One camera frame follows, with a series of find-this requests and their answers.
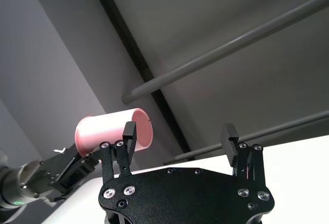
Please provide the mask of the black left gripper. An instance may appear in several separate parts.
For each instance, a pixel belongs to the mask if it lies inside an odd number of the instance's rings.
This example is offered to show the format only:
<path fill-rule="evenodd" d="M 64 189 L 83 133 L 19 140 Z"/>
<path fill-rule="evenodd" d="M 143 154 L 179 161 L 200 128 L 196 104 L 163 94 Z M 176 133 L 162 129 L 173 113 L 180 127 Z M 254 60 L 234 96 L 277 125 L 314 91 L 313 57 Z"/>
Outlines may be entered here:
<path fill-rule="evenodd" d="M 40 167 L 40 198 L 45 203 L 67 199 L 98 164 L 99 160 L 92 154 L 81 157 L 76 150 L 65 150 L 47 159 Z"/>

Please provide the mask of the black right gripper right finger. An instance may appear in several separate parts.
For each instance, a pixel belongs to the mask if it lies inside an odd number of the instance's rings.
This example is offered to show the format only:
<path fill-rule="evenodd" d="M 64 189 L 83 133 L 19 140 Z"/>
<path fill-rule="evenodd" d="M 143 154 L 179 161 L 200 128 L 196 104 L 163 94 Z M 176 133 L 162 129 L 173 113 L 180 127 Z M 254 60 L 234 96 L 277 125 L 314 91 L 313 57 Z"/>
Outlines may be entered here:
<path fill-rule="evenodd" d="M 221 145 L 235 177 L 264 183 L 263 147 L 259 144 L 247 145 L 239 141 L 235 126 L 224 124 L 221 131 Z"/>

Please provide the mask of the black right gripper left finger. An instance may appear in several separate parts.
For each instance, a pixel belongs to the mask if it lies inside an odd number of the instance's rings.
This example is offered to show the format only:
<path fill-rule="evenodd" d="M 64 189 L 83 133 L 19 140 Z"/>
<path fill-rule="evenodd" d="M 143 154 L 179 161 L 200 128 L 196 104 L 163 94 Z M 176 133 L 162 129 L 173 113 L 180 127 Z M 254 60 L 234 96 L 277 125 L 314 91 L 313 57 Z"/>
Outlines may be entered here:
<path fill-rule="evenodd" d="M 136 122 L 130 121 L 125 124 L 122 139 L 114 144 L 103 142 L 99 146 L 100 160 L 102 165 L 103 183 L 114 179 L 113 162 L 117 162 L 120 170 L 119 177 L 131 176 L 130 166 L 133 159 L 137 142 Z"/>

